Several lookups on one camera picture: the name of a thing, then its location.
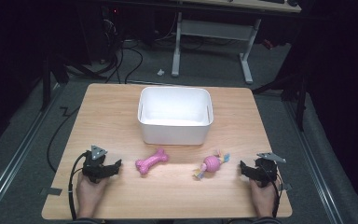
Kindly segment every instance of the pink bone toy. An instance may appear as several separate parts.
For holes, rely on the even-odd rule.
[[[138,168],[141,175],[147,174],[149,168],[159,161],[167,161],[168,155],[165,154],[164,149],[158,148],[157,152],[146,160],[138,160],[135,162],[136,167]]]

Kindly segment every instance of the wire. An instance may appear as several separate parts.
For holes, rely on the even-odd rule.
[[[105,21],[106,23],[109,24],[109,29],[105,32],[106,34],[110,32],[110,30],[112,29],[112,27],[115,27],[115,25],[108,19],[103,19],[103,21]]]
[[[105,68],[102,68],[101,70],[99,71],[96,71],[96,72],[93,72],[95,75],[100,75],[100,74],[103,74],[105,72],[108,72],[110,70],[112,70],[115,65],[116,65],[117,61],[115,60],[115,57],[113,57],[111,59],[111,63],[108,64]],[[84,73],[79,73],[79,72],[76,72],[74,70],[72,70],[71,68],[69,67],[66,67],[66,71],[74,76],[78,76],[78,77],[81,77],[81,76],[84,76],[85,74]]]
[[[175,37],[175,35],[169,36],[167,38],[164,39],[159,39],[158,41],[156,41],[155,43],[159,46],[162,47],[170,47],[172,45],[175,45],[175,40],[171,40],[173,37]]]
[[[282,191],[283,191],[283,181],[282,181],[280,175],[277,175],[277,177],[279,177],[279,180],[281,181],[281,190],[280,190],[280,194],[279,194],[279,200],[280,200],[280,199],[281,199],[281,196],[282,196]]]
[[[175,22],[176,22],[176,19],[177,19],[177,16],[178,16],[178,13],[176,12],[175,13],[175,17],[173,18],[173,22],[172,22],[172,26],[171,26],[171,29],[170,31],[162,38],[159,38],[159,39],[156,39],[155,41],[159,41],[159,40],[163,40],[163,39],[167,39],[167,38],[171,38],[175,35],[170,35],[172,33],[172,30],[173,30],[173,27],[175,26]]]
[[[71,176],[69,177],[69,184],[68,184],[68,199],[69,199],[69,207],[71,208],[71,214],[72,214],[72,220],[76,220],[76,211],[75,211],[75,204],[74,204],[74,192],[73,192],[73,184],[72,180],[74,178],[74,175],[77,171],[81,170],[78,169],[75,171],[75,168],[77,166],[77,163],[82,159],[83,157],[87,156],[88,152],[82,153],[77,160],[75,161],[74,166],[72,167]]]
[[[182,48],[182,49],[199,49],[199,48],[201,48],[201,47],[204,45],[204,40],[205,40],[204,37],[199,37],[199,36],[188,36],[188,37],[187,37],[187,40],[193,40],[193,41],[192,41],[193,43],[197,43],[197,42],[198,42],[197,39],[200,40],[200,43],[199,43],[199,45],[196,46],[195,48],[186,48],[186,47],[184,47],[182,44],[181,44],[181,48]]]
[[[83,170],[83,167],[82,167],[82,168],[78,168],[78,169],[74,172],[74,175],[75,175],[77,172],[81,171],[81,170]]]
[[[139,46],[139,40],[136,40],[136,39],[125,40],[124,42],[127,42],[127,43],[135,42],[135,45],[134,45],[134,46],[126,47],[126,49],[134,49],[134,48],[136,48],[136,47]]]
[[[271,179],[271,177],[269,176],[269,173],[266,171],[266,169],[264,169],[263,165],[260,164],[260,167],[263,169],[263,171],[266,173],[266,175],[268,176],[268,179],[269,179],[269,182],[271,182],[272,186],[275,188],[275,192],[277,194],[277,199],[275,200],[275,206],[274,206],[274,210],[272,211],[272,215],[273,217],[276,217],[277,216],[277,213],[278,213],[278,208],[279,208],[279,204],[280,204],[280,200],[281,200],[281,195],[282,195],[282,191],[281,191],[281,194],[279,193],[278,191],[278,188],[277,188],[277,185],[275,184],[275,181],[273,181]]]
[[[121,80],[120,80],[120,75],[118,74],[118,68],[121,66],[121,64],[123,63],[123,58],[124,58],[124,54],[123,54],[123,48],[121,49],[121,58],[120,58],[120,63],[116,66],[115,71],[113,71],[113,73],[109,76],[109,78],[106,79],[105,83],[108,83],[110,78],[117,73],[117,80],[118,80],[118,84],[121,84]]]
[[[205,40],[205,43],[211,45],[217,45],[217,46],[227,46],[227,45],[235,44],[237,42],[239,42],[239,40],[235,40],[235,39],[225,40],[224,43],[219,43],[219,41],[216,41],[216,38],[206,38]]]
[[[57,136],[57,133],[60,131],[61,127],[63,126],[63,124],[65,124],[65,122],[66,122],[69,118],[71,118],[71,117],[75,114],[75,112],[77,112],[77,110],[78,110],[79,108],[80,108],[80,106],[79,106],[78,108],[76,108],[71,114],[66,115],[65,120],[63,120],[63,121],[61,122],[60,126],[57,128],[57,130],[55,131],[55,133],[53,134],[53,136],[50,138],[50,141],[49,141],[49,143],[48,143],[48,150],[47,150],[46,156],[47,156],[47,158],[48,158],[48,165],[50,166],[50,168],[51,168],[51,170],[54,172],[54,174],[57,173],[57,169],[53,167],[53,165],[51,164],[51,161],[50,161],[50,156],[49,156],[49,154],[50,154],[51,145],[52,145],[52,143],[53,143],[53,141],[54,141],[54,138]]]
[[[233,223],[234,221],[248,221],[248,222],[250,222],[250,223],[253,223],[253,222],[254,222],[254,221],[251,220],[250,218],[244,217],[244,218],[233,218],[233,219],[230,219],[226,224]]]
[[[144,56],[142,56],[142,54],[141,54],[139,51],[137,51],[137,50],[135,50],[135,49],[127,49],[127,50],[132,50],[132,51],[138,53],[139,56],[141,56],[141,61],[138,63],[138,65],[137,65],[134,69],[132,69],[132,71],[130,71],[130,72],[126,75],[126,78],[124,79],[124,84],[127,84],[127,80],[128,80],[128,78],[129,78],[129,76],[130,76],[136,69],[138,69],[139,66],[141,66],[142,62],[144,61]]]

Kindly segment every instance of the white plastic bin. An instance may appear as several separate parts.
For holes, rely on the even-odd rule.
[[[211,96],[200,88],[147,87],[138,120],[147,144],[201,145],[213,122]]]

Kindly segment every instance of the hand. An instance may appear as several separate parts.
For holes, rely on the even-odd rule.
[[[252,189],[252,200],[255,207],[255,211],[258,217],[272,217],[272,210],[277,200],[277,192],[269,182],[264,188],[260,188],[257,182],[249,178]],[[279,186],[279,180],[275,181],[276,186]]]
[[[77,218],[94,216],[108,180],[109,177],[101,179],[98,184],[95,184],[87,176],[79,173],[76,185],[76,196],[79,203]]]

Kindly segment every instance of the rope toy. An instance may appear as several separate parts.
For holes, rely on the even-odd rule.
[[[168,155],[165,154],[164,149],[160,147],[157,149],[157,152],[149,158],[145,160],[137,160],[135,162],[135,166],[139,170],[139,173],[141,173],[141,175],[145,175],[149,171],[149,168],[152,167],[154,164],[158,163],[159,161],[167,160]]]
[[[219,170],[220,164],[229,161],[229,154],[223,156],[220,150],[217,151],[218,155],[209,156],[204,159],[203,164],[196,170],[194,176],[198,179],[202,179],[205,172],[214,173]]]

